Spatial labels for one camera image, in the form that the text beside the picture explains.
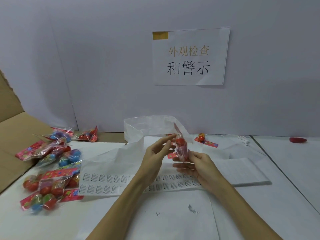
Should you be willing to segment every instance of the sign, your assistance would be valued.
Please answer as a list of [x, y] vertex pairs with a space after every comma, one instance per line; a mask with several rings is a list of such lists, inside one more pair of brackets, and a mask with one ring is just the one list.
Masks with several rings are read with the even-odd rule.
[[222, 85], [230, 28], [153, 32], [155, 85]]

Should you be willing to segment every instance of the forearm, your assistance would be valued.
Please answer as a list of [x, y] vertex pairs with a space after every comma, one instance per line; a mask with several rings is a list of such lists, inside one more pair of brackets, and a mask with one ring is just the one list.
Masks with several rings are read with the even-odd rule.
[[244, 239], [282, 240], [226, 179], [220, 185], [215, 195], [233, 218]]
[[141, 179], [134, 177], [86, 240], [123, 240], [143, 190]]

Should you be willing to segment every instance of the right hand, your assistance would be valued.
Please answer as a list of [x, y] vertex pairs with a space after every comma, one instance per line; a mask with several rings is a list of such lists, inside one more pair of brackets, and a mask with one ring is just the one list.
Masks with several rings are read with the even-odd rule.
[[[174, 157], [172, 160], [180, 162], [178, 157]], [[222, 181], [225, 180], [211, 158], [204, 153], [190, 151], [188, 162], [174, 163], [173, 167], [177, 168], [179, 173], [186, 173], [197, 178], [201, 185], [214, 195]]]

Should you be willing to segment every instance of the hand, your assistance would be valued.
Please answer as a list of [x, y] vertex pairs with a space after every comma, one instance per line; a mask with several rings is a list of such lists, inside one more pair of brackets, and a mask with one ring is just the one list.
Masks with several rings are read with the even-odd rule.
[[175, 145], [171, 145], [171, 141], [174, 141], [176, 136], [176, 134], [172, 134], [162, 137], [146, 149], [141, 166], [136, 173], [136, 176], [142, 179], [145, 188], [156, 179], [162, 165], [162, 159], [169, 153], [174, 152], [170, 149], [176, 148]]
[[[178, 157], [174, 157], [172, 160], [180, 161]], [[211, 158], [204, 153], [190, 151], [188, 162], [174, 163], [173, 167], [177, 168], [180, 173], [186, 173], [197, 178], [201, 185], [214, 195], [219, 189], [221, 180], [225, 180]]]

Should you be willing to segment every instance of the yellow tape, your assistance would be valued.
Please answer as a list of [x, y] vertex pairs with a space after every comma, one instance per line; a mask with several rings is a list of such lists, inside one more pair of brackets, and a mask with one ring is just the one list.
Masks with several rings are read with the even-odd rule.
[[167, 40], [169, 32], [152, 32], [153, 40]]

